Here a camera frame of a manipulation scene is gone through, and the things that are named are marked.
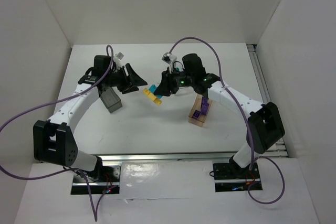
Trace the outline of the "yellow lego pieces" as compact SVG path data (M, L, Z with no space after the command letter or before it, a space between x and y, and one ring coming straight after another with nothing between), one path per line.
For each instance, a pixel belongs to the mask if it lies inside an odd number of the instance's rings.
M153 103L155 103L156 105L161 105L162 101L161 99L157 98L149 89L145 88L143 89L143 94L149 98Z

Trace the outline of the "amber translucent container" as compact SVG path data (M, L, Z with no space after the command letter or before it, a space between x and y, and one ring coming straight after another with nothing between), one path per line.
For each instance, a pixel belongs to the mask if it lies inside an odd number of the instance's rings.
M203 127L211 105L212 100L198 94L188 115L188 122L196 126Z

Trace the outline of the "aluminium rail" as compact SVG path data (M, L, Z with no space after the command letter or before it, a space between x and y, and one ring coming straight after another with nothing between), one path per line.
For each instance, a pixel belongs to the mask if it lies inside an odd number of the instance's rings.
M226 159L233 156L234 152L197 152L197 153L163 153L163 154L114 154L98 155L105 162L122 161L178 161L192 159Z
M250 56L251 64L253 66L253 70L257 79L257 83L259 86L259 90L261 93L262 101L264 103L270 102L270 95L268 92L266 80L263 74L263 71L261 69L261 65L256 53L256 45L253 44L247 44L247 51ZM287 158L288 152L285 146L285 143L283 141L283 138L278 140L270 149L268 149L265 153L265 156L268 157L277 157L277 158Z

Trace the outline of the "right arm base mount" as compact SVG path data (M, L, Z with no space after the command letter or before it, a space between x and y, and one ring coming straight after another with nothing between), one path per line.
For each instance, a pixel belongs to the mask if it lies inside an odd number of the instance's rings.
M255 163L252 171L248 168L238 174L230 169L228 163L213 163L213 170L209 175L214 178L215 192L236 192L250 190L262 190L258 165Z

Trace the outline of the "aluminium rail front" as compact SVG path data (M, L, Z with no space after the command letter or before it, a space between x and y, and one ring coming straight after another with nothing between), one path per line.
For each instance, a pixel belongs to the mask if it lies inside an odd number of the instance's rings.
M122 161L178 161L192 159L226 159L233 156L234 152L197 152L197 153L163 153L163 154L114 154L98 155L105 162Z

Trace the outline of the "purple lego brick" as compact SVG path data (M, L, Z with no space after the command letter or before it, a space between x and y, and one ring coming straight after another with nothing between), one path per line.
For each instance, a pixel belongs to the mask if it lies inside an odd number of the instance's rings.
M208 102L208 99L207 99L207 103L203 104L203 106L201 106L201 112L203 115L206 115L208 113L208 109L209 109L209 102Z

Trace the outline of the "purple rounded printed lego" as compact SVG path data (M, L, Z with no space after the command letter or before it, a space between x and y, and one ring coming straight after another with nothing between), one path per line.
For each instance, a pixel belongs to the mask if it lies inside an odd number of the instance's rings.
M203 106L203 104L205 103L207 103L207 99L205 97L202 97L201 106Z

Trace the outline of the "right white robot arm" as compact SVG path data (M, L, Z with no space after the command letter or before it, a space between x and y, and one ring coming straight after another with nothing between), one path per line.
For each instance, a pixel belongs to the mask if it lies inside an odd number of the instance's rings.
M284 136L285 129L274 103L263 104L231 87L223 86L219 76L206 72L197 54L188 54L182 58L182 71L175 69L176 57L173 54L165 53L162 60L169 67L162 72L161 82L154 95L169 97L180 88L191 87L197 94L234 112L243 113L248 123L246 144L229 160L233 172L240 173L247 169L251 160L265 153Z

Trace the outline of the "aluminium rail right side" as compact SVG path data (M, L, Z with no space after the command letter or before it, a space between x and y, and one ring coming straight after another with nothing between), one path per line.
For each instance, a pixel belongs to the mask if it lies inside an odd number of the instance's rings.
M268 92L266 80L263 74L263 71L261 69L261 65L256 53L256 45L253 44L247 44L247 51L250 56L251 64L253 66L253 70L257 79L257 83L259 86L259 90L261 93L262 101L264 103L270 102L270 95ZM265 156L268 157L277 157L277 158L287 158L288 152L285 146L285 143L283 141L283 138L278 140L270 149L268 149L265 153Z

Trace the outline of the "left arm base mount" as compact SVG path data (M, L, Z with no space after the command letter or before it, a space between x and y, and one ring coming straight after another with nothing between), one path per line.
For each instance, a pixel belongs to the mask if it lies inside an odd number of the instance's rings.
M93 195L116 195L120 193L121 165L103 165L102 172L97 178L90 177L84 172L89 182L90 190ZM80 172L73 176L71 195L88 195L88 186L85 178Z

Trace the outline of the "purple curved lego piece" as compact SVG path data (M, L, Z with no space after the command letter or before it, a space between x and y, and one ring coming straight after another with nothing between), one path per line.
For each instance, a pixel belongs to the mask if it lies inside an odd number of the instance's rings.
M202 115L203 115L203 114L202 114L201 111L195 110L195 111L193 112L193 114L192 114L192 118L198 120L198 119L200 118L200 116L202 116Z

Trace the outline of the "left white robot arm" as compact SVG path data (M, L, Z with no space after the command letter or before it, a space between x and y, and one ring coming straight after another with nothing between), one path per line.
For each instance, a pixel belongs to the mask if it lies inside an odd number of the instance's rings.
M138 91L147 85L131 67L113 67L110 56L96 55L93 66L79 79L72 99L45 121L33 126L34 158L41 162L76 168L93 180L104 173L102 159L78 149L74 131L86 111L103 92L116 87L122 94Z

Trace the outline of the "grey translucent container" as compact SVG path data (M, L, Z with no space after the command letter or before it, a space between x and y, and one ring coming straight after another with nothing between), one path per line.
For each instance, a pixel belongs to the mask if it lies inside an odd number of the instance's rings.
M108 88L100 94L100 99L109 113L122 108L122 102L113 88Z

